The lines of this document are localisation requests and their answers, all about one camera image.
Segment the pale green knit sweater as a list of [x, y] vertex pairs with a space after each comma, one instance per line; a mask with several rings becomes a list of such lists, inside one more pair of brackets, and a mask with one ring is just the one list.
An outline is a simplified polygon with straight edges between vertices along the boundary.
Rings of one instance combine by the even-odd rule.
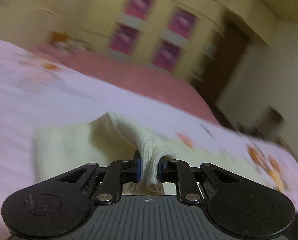
[[140, 180], [127, 183], [126, 194], [165, 193], [157, 178], [158, 162], [162, 157], [183, 160], [191, 166], [212, 163], [262, 185], [275, 186], [249, 161], [228, 154], [212, 154], [184, 134], [170, 139], [112, 112], [84, 124], [39, 128], [33, 147], [37, 181], [87, 163], [98, 163], [103, 167], [116, 160], [133, 159], [135, 151], [139, 151]]

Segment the pink checked bed cover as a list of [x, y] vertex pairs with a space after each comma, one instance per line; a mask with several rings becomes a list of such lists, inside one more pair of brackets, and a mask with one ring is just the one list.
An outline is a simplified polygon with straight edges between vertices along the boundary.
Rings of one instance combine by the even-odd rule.
[[167, 103], [213, 124], [219, 124], [198, 92], [189, 83], [168, 72], [135, 63], [123, 63], [88, 50], [62, 53], [48, 43], [33, 48], [31, 52], [84, 75]]

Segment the dark wooden chair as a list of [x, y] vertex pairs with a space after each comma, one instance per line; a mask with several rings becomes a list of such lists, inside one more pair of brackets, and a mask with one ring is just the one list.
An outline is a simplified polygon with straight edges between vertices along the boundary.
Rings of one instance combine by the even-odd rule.
[[284, 124], [284, 117], [272, 106], [259, 115], [251, 127], [251, 134], [255, 137], [273, 141]]

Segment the lower right pink poster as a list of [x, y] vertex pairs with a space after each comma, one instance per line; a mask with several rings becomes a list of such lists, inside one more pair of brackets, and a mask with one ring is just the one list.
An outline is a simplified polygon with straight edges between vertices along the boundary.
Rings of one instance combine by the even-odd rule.
[[159, 44], [159, 48], [154, 53], [151, 64], [156, 68], [164, 69], [168, 72], [173, 72], [180, 54], [180, 47], [162, 40]]

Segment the pink poster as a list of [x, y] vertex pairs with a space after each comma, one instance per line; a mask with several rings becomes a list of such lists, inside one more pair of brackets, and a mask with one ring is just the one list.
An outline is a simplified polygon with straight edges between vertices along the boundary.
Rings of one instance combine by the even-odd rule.
[[162, 40], [159, 44], [159, 48], [154, 53], [151, 64], [156, 68], [164, 69], [168, 72], [173, 72], [180, 54], [180, 47]]
[[197, 16], [180, 7], [176, 7], [167, 25], [165, 34], [170, 37], [180, 37], [188, 40], [197, 21]]
[[131, 55], [139, 33], [137, 29], [118, 24], [109, 48], [126, 55]]
[[146, 20], [155, 0], [127, 0], [123, 13], [128, 16]]

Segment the floral lilac bedsheet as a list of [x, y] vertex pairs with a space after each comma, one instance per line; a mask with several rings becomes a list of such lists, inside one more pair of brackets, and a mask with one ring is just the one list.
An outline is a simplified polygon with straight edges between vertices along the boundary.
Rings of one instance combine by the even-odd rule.
[[[9, 42], [0, 41], [0, 210], [13, 192], [39, 182], [33, 139], [39, 128], [84, 124], [107, 112], [177, 139], [184, 134], [212, 154], [249, 161], [298, 213], [298, 163], [273, 143], [233, 132], [167, 104], [85, 76], [60, 64], [54, 70]], [[9, 237], [0, 214], [0, 239]]]

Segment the lower left pink poster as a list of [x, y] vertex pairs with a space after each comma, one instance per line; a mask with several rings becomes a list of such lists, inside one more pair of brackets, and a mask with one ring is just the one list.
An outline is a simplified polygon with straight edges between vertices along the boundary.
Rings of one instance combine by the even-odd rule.
[[118, 24], [109, 48], [126, 55], [131, 55], [139, 33], [137, 29]]

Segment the orange patterned pillow pile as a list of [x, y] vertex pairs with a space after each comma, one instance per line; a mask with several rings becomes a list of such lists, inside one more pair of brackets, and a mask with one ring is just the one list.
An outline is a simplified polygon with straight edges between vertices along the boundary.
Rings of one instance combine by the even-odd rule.
[[91, 45], [88, 42], [55, 31], [50, 32], [50, 44], [65, 54], [75, 55], [84, 51], [92, 51]]

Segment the cream wardrobe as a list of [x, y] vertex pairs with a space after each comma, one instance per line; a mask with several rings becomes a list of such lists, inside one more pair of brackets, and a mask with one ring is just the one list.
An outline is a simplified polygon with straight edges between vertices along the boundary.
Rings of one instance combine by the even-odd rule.
[[[189, 80], [198, 70], [204, 55], [215, 41], [217, 33], [224, 31], [225, 21], [233, 20], [248, 36], [269, 43], [277, 25], [277, 18], [260, 0], [155, 0], [148, 18], [140, 20], [123, 13], [127, 0], [87, 0], [81, 9], [77, 37], [87, 41], [93, 50], [112, 59], [154, 67], [154, 53], [162, 40], [181, 48], [173, 73]], [[187, 40], [165, 34], [176, 7], [197, 16], [198, 21]], [[109, 48], [118, 24], [137, 29], [136, 44], [131, 55]]]

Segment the dark wooden door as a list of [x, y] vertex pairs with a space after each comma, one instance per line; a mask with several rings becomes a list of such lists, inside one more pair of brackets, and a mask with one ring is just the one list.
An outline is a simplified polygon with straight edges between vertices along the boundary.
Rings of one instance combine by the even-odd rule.
[[200, 72], [191, 84], [208, 105], [214, 105], [236, 70], [250, 39], [233, 22], [227, 22], [224, 31], [217, 33], [212, 47], [204, 49]]

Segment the upper right pink poster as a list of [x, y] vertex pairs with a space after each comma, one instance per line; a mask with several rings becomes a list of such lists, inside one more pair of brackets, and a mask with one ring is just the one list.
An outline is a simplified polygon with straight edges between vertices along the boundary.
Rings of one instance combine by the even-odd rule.
[[170, 37], [180, 37], [188, 40], [197, 21], [197, 16], [180, 7], [176, 7], [167, 25], [165, 34]]

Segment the upper left pink poster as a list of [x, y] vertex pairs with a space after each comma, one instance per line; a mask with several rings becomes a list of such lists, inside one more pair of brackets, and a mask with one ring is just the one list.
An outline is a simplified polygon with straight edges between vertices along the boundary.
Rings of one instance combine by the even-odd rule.
[[123, 13], [128, 16], [146, 20], [155, 0], [127, 0]]

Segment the cream round headboard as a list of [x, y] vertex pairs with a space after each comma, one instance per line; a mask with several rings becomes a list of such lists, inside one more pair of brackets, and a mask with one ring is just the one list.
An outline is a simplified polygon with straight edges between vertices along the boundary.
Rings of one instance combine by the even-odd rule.
[[68, 31], [68, 11], [65, 0], [0, 0], [0, 40], [35, 48]]

